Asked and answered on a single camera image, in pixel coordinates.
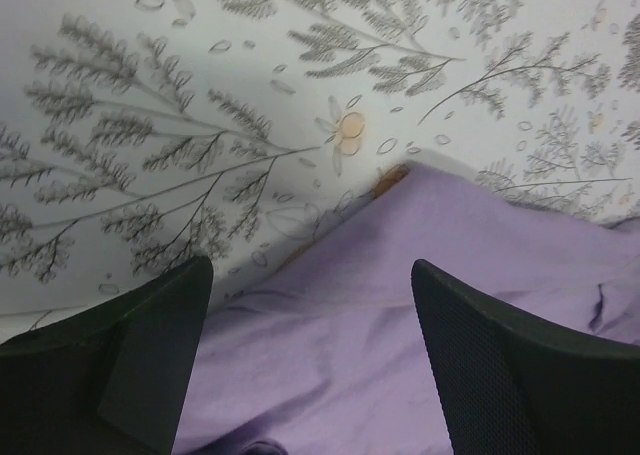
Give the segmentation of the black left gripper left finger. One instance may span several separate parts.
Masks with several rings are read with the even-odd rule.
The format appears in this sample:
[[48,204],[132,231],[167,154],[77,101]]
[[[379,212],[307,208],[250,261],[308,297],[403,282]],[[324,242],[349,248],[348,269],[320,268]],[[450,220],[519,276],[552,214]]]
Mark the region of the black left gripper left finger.
[[195,256],[3,343],[2,453],[170,453],[213,275]]

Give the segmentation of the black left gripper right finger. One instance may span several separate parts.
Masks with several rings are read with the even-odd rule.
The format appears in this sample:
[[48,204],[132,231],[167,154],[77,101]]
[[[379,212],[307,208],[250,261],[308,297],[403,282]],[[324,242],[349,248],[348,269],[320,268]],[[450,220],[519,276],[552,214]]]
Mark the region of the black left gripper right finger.
[[411,286],[454,453],[638,453],[638,346],[546,321],[425,260]]

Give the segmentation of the purple polo shirt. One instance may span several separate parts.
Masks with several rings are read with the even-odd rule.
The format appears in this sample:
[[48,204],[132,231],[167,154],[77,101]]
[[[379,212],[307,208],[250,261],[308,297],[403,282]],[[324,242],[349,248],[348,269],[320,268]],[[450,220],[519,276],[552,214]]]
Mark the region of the purple polo shirt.
[[509,204],[417,165],[205,323],[177,454],[447,454],[411,290],[427,260],[571,329],[639,340],[639,222]]

